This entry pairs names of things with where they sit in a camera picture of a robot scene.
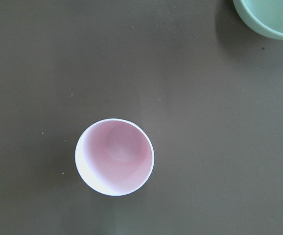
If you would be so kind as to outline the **pink cup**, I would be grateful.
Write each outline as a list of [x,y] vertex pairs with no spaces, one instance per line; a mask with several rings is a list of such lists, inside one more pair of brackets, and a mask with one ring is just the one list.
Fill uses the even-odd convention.
[[89,126],[75,148],[75,165],[82,180],[93,190],[123,196],[140,189],[155,162],[147,134],[135,123],[109,118]]

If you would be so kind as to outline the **mint green bowl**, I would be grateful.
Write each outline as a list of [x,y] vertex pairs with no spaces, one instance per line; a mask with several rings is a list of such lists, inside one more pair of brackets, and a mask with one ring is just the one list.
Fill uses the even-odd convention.
[[256,33],[283,40],[283,0],[235,0],[243,22]]

